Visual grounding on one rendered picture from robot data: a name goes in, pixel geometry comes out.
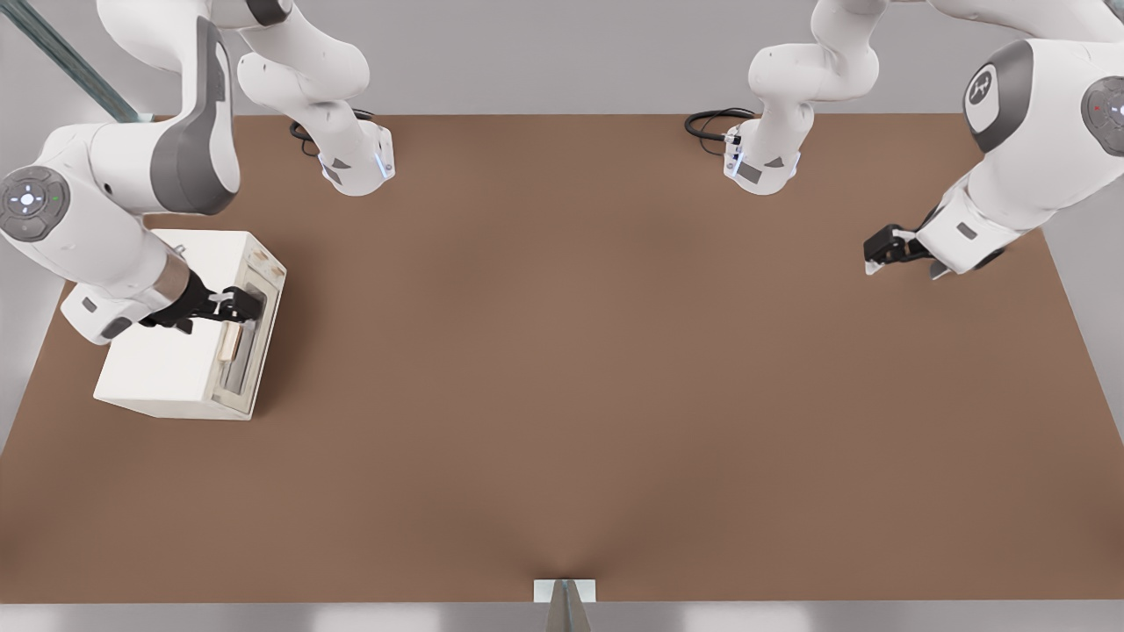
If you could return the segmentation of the white oven door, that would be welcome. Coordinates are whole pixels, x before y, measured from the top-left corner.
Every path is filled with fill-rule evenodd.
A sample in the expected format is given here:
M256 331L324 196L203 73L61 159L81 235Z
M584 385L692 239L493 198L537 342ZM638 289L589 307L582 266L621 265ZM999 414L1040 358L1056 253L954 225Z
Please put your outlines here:
M261 319L243 327L237 355L232 363L218 363L214 356L210 377L210 403L216 419L250 419L253 415L259 383L268 356L270 333L277 324L277 306L284 288L285 272L272 263L241 262L235 285L264 299ZM223 336L220 329L220 340Z

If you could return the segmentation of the white oven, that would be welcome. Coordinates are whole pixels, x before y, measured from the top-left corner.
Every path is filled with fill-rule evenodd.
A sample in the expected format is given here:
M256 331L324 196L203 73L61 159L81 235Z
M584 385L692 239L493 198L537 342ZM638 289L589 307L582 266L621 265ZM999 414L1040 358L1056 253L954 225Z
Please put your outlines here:
M285 267L246 231L155 229L214 291L235 285L241 262ZM108 349L96 399L157 419L216 419L212 365L225 320L194 320L191 334L130 327Z

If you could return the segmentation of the silver frame post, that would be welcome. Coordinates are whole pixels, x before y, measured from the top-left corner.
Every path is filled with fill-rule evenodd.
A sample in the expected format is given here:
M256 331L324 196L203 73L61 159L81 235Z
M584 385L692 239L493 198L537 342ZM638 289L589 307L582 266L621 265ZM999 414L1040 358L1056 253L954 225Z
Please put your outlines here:
M56 67L119 123L151 121L147 112L137 112L117 90L64 39L28 0L0 0L0 13L22 31Z
M535 579L534 603L549 604L544 632L593 632L586 604L595 602L593 579Z

